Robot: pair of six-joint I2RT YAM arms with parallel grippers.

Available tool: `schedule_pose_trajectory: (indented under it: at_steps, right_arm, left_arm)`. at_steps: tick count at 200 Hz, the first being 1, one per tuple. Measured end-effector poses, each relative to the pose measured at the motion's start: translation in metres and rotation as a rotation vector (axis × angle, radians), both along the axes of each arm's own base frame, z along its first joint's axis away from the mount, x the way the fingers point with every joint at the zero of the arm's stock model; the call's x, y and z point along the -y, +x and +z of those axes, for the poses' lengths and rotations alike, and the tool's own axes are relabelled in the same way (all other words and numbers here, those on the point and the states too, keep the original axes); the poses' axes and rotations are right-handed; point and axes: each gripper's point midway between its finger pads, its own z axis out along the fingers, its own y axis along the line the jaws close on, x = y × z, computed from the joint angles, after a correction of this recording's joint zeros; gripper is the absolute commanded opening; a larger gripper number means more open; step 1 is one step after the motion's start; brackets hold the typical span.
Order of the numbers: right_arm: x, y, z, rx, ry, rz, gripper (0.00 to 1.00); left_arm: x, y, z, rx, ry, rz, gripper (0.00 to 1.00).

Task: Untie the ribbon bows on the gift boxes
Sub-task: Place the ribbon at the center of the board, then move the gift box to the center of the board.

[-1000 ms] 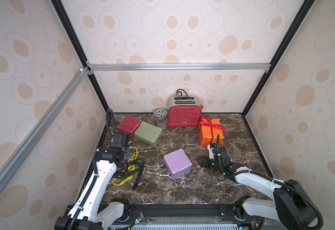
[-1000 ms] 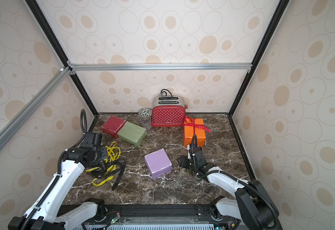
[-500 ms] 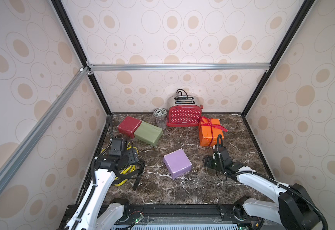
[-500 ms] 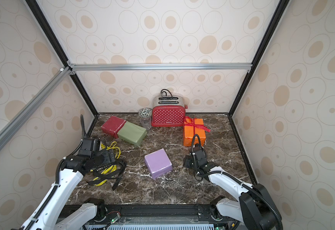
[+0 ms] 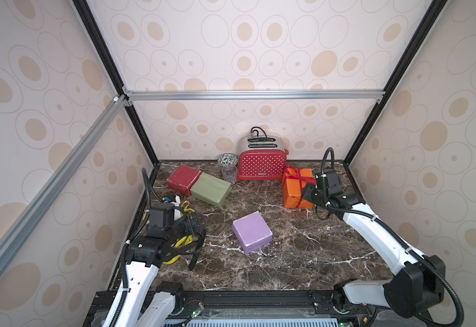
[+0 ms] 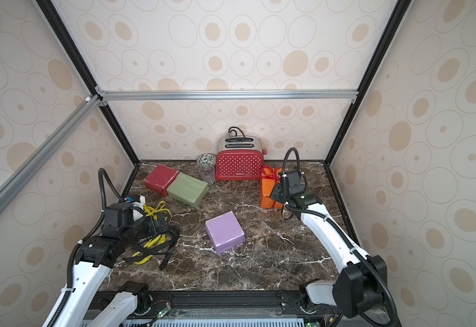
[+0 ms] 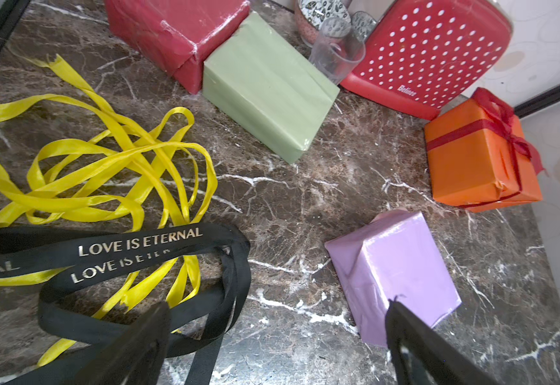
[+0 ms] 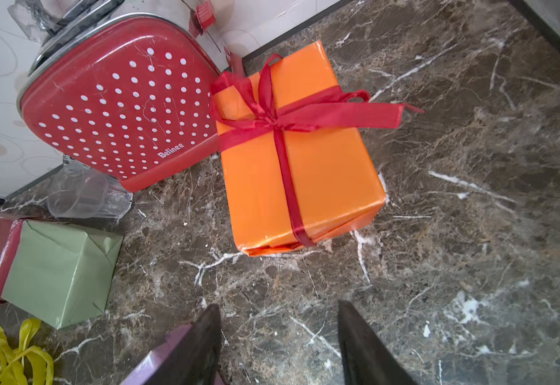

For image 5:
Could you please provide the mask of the yellow ribbon of red box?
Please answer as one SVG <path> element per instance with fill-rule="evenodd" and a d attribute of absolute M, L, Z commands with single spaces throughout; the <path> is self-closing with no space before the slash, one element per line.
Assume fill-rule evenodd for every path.
<path fill-rule="evenodd" d="M 190 207 L 189 201 L 183 201 L 178 205 L 173 203 L 174 214 L 179 213 L 171 226 L 167 228 L 166 242 L 161 250 L 163 264 L 175 263 L 181 256 L 191 256 L 189 269 L 192 270 L 200 254 L 205 240 L 205 229 L 202 227 L 199 214 Z"/>

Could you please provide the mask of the black printed ribbon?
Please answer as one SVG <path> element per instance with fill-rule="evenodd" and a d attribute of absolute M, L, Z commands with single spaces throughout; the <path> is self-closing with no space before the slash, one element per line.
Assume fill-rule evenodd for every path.
<path fill-rule="evenodd" d="M 169 262 L 177 256 L 191 256 L 188 269 L 193 271 L 201 254 L 206 234 L 207 232 L 200 222 L 183 222 L 168 229 L 166 241 L 158 252 L 159 264 Z M 192 237 L 192 241 L 189 244 L 183 244 L 179 247 L 175 246 L 184 237 L 188 238 L 189 236 Z"/>

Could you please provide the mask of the red gift box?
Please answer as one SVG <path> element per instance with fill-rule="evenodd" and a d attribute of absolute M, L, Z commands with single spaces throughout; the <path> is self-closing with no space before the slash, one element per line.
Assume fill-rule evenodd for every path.
<path fill-rule="evenodd" d="M 201 174 L 200 170 L 181 164 L 167 179 L 168 187 L 189 198 L 192 195 L 190 190 Z"/>

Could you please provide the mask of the green gift box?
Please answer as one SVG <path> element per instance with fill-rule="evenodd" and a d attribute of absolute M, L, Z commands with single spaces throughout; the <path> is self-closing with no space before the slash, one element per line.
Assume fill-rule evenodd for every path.
<path fill-rule="evenodd" d="M 232 185 L 229 182 L 202 172 L 190 188 L 190 192 L 197 200 L 222 208 L 231 188 Z"/>

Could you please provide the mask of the purple gift box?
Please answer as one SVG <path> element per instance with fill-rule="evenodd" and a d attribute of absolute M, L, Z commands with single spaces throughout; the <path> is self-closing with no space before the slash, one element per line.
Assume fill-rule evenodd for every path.
<path fill-rule="evenodd" d="M 258 211 L 235 220 L 231 230 L 247 256 L 273 239 L 273 232 Z"/>

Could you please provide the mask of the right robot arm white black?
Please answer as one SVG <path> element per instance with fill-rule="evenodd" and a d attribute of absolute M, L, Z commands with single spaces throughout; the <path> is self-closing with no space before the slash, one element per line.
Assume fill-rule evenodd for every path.
<path fill-rule="evenodd" d="M 352 279 L 337 284 L 332 296 L 337 311 L 347 305 L 371 305 L 436 326 L 436 322 L 422 314 L 449 296 L 456 311 L 450 326 L 463 325 L 463 305 L 445 278 L 445 263 L 438 256 L 426 256 L 405 241 L 356 193 L 345 192 L 333 168 L 322 168 L 313 177 L 307 177 L 302 198 L 333 213 L 357 231 L 382 257 L 393 275 L 384 281 Z"/>

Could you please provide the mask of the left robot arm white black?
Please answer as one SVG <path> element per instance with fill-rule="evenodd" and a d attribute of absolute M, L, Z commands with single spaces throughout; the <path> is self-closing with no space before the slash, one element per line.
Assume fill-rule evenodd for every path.
<path fill-rule="evenodd" d="M 165 326 L 170 315 L 181 313 L 186 304 L 179 283 L 160 284 L 150 304 L 144 302 L 162 265 L 189 256 L 188 268 L 194 269 L 206 234 L 200 215 L 187 201 L 147 208 L 141 226 L 123 245 L 119 259 L 122 283 L 104 326 Z"/>

